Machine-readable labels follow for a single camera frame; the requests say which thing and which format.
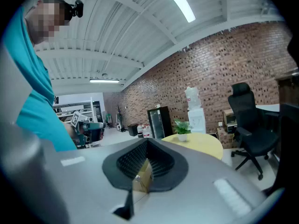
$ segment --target man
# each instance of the man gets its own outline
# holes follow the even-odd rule
[[[69,24],[73,8],[64,0],[40,0],[26,15],[23,13],[22,7],[15,12],[3,35],[9,54],[33,88],[16,123],[50,140],[56,151],[74,150],[76,146],[69,136],[73,130],[69,127],[67,131],[52,109],[54,93],[49,74],[33,49],[54,36],[59,26]]]

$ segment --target blue shirt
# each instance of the blue shirt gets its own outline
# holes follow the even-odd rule
[[[17,125],[34,132],[41,139],[52,141],[56,151],[76,149],[52,109],[54,92],[48,70],[34,52],[24,24],[22,7],[12,17],[3,34],[3,41],[22,75],[33,88],[21,109]]]

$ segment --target ceiling light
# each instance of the ceiling light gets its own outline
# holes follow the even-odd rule
[[[191,10],[187,0],[174,0],[174,1],[178,5],[179,9],[181,9],[182,13],[184,14],[188,22],[192,22],[195,20],[194,13]]]
[[[90,79],[90,83],[119,83],[119,80]]]

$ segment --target chair seat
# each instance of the chair seat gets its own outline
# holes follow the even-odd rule
[[[270,130],[258,127],[251,136],[243,137],[244,149],[251,156],[266,155],[273,149],[278,141],[278,136]]]

